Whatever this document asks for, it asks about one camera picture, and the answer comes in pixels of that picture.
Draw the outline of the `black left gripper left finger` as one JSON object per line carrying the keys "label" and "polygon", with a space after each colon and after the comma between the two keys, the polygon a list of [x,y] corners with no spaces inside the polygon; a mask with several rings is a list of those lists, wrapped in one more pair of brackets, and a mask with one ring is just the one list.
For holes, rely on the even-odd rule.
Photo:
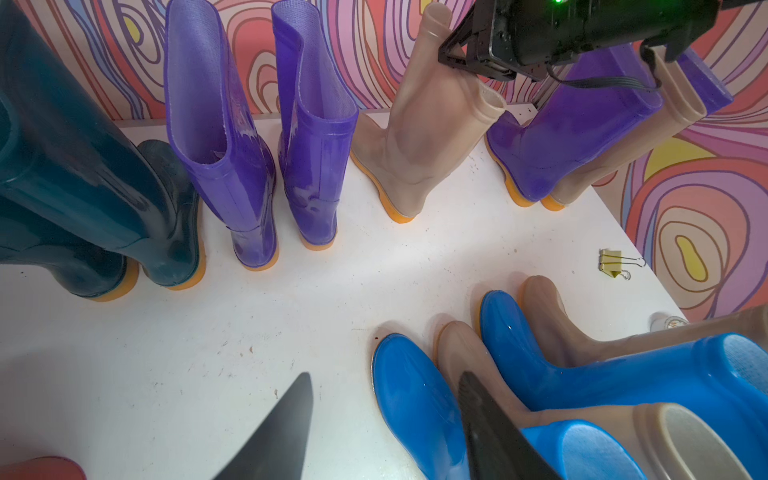
{"label": "black left gripper left finger", "polygon": [[215,479],[301,479],[313,412],[302,372]]}

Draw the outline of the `beige rain boot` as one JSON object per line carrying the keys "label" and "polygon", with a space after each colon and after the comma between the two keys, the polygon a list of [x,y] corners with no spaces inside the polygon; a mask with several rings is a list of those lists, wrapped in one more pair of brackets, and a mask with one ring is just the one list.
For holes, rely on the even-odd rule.
{"label": "beige rain boot", "polygon": [[397,223],[422,211],[427,195],[506,111],[505,99],[477,76],[438,62],[451,19],[444,4],[426,7],[387,127],[362,114],[353,136],[353,162]]}
{"label": "beige rain boot", "polygon": [[666,63],[664,47],[648,50],[662,82],[662,106],[596,159],[566,175],[542,200],[545,208],[560,211],[578,199],[593,183],[638,159],[667,139],[707,116],[706,108],[677,60]]}
{"label": "beige rain boot", "polygon": [[674,403],[529,410],[511,391],[489,351],[466,323],[452,321],[438,334],[437,366],[454,393],[463,372],[474,373],[519,428],[584,420],[612,435],[649,479],[748,479],[721,437],[689,409]]}
{"label": "beige rain boot", "polygon": [[725,333],[737,333],[763,349],[767,347],[766,305],[610,341],[596,340],[580,330],[566,313],[557,287],[545,276],[531,276],[523,282],[518,291],[518,305],[545,358],[559,367],[584,366]]}

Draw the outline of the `blue rain boot left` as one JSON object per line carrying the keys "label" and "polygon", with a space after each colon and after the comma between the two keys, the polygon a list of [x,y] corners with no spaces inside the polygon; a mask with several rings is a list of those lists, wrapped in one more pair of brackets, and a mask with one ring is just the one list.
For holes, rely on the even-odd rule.
{"label": "blue rain boot left", "polygon": [[[382,417],[428,479],[468,479],[470,460],[455,394],[408,337],[383,338],[372,358]],[[562,479],[644,479],[635,460],[606,431],[582,420],[524,428],[523,445]]]}

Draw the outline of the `yellow paper clips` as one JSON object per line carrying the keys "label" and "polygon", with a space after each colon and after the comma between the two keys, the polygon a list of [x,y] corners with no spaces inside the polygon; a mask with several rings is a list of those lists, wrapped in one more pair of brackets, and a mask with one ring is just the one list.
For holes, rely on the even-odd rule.
{"label": "yellow paper clips", "polygon": [[642,257],[627,257],[620,250],[601,249],[598,256],[598,270],[612,278],[632,278],[628,267],[644,268],[647,261]]}

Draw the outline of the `white tape roll on table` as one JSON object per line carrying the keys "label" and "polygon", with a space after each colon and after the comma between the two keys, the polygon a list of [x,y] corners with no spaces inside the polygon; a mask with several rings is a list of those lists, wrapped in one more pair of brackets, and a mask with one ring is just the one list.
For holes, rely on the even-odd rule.
{"label": "white tape roll on table", "polygon": [[683,327],[688,324],[689,321],[684,317],[657,312],[651,316],[649,330],[651,332],[658,332]]}

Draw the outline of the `purple rain boot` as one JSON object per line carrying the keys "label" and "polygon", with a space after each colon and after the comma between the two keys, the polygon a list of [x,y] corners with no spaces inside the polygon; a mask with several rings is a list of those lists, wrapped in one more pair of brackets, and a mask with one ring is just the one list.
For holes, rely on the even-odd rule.
{"label": "purple rain boot", "polygon": [[531,206],[566,175],[596,159],[662,106],[655,91],[560,85],[525,126],[506,112],[485,135],[512,200]]}
{"label": "purple rain boot", "polygon": [[242,265],[278,258],[276,166],[254,125],[229,41],[207,1],[172,1],[166,12],[165,106],[171,146]]}
{"label": "purple rain boot", "polygon": [[692,48],[686,49],[678,57],[677,63],[703,102],[708,116],[733,102],[734,98],[723,82]]}
{"label": "purple rain boot", "polygon": [[345,87],[308,1],[271,7],[282,132],[284,191],[307,248],[329,248],[359,109]]}

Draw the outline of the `red round object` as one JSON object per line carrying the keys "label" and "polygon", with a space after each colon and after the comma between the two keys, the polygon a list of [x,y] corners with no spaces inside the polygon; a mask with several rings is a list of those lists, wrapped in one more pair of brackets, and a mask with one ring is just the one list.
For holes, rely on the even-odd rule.
{"label": "red round object", "polygon": [[1,480],[86,480],[74,461],[57,456],[38,457],[1,466]]}

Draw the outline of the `blue rain boot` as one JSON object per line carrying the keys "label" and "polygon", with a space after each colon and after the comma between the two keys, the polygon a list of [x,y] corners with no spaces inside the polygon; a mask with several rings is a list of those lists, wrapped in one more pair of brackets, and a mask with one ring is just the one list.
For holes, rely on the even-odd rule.
{"label": "blue rain boot", "polygon": [[[468,479],[470,460],[455,394],[408,337],[383,338],[372,358],[382,417],[428,479]],[[524,428],[523,445],[562,479],[644,479],[635,460],[606,431],[582,420]]]}
{"label": "blue rain boot", "polygon": [[680,404],[704,420],[755,479],[767,476],[767,353],[736,333],[580,367],[545,359],[514,298],[489,291],[481,339],[508,387],[530,410]]}

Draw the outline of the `teal rain boot yellow sole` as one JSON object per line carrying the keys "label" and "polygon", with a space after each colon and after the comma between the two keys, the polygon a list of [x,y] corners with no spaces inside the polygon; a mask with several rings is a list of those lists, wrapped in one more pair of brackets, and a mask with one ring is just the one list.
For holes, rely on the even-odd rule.
{"label": "teal rain boot yellow sole", "polygon": [[[24,137],[15,94],[1,90],[1,183],[28,170],[37,148]],[[138,265],[105,250],[1,196],[1,263],[46,269],[70,294],[95,302],[126,295],[138,279]]]}

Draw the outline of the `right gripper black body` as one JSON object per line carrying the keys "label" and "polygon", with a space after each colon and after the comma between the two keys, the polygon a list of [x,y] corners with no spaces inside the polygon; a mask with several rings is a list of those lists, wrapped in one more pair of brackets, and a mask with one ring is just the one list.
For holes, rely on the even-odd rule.
{"label": "right gripper black body", "polygon": [[498,81],[640,42],[677,59],[715,25],[718,1],[477,1],[439,47],[438,61]]}

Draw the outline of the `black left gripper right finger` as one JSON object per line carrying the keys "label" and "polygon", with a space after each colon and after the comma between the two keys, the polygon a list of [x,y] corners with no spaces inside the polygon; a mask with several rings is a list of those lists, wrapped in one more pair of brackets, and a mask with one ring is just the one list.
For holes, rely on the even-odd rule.
{"label": "black left gripper right finger", "polygon": [[460,376],[458,403],[472,479],[557,479],[478,377]]}

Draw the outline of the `blue rain boot right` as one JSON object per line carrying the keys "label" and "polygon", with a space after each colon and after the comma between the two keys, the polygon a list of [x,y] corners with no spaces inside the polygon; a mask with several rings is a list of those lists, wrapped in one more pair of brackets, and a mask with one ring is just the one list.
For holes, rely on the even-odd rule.
{"label": "blue rain boot right", "polygon": [[545,359],[514,298],[489,291],[481,339],[508,387],[530,410],[680,404],[704,420],[755,479],[767,476],[767,353],[736,333],[580,367]]}

